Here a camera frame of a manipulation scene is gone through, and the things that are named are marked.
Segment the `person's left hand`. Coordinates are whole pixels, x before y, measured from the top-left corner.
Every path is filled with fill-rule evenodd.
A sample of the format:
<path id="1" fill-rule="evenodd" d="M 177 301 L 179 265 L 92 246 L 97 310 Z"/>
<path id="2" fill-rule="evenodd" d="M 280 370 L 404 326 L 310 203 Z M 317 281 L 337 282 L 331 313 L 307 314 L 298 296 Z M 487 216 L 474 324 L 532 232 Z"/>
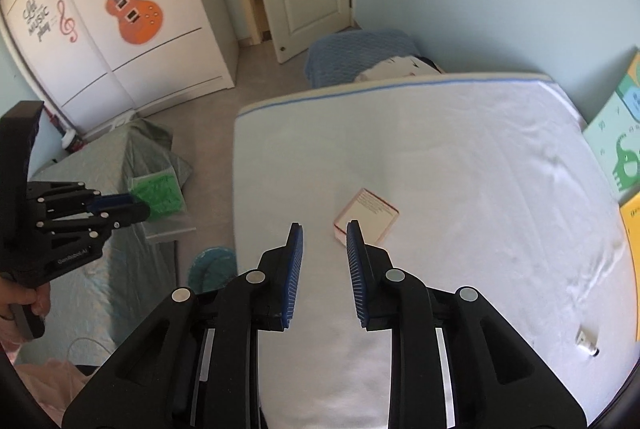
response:
<path id="1" fill-rule="evenodd" d="M 51 309 L 50 284 L 43 284 L 31 289 L 2 277 L 0 279 L 0 314 L 2 319 L 12 321 L 11 305 L 27 305 L 35 315 L 46 317 Z"/>

